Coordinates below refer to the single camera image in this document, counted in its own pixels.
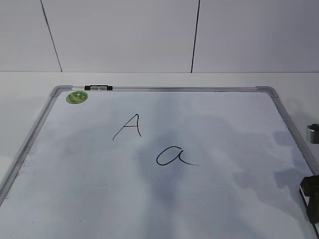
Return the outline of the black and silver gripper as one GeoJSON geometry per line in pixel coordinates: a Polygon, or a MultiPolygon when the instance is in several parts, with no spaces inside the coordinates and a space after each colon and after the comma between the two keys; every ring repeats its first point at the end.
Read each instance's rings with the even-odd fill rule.
{"type": "MultiPolygon", "coordinates": [[[[307,126],[307,141],[311,144],[319,144],[319,124],[307,126]]],[[[300,189],[307,197],[308,208],[306,213],[310,223],[319,222],[319,176],[305,177],[300,183],[300,189]]]]}

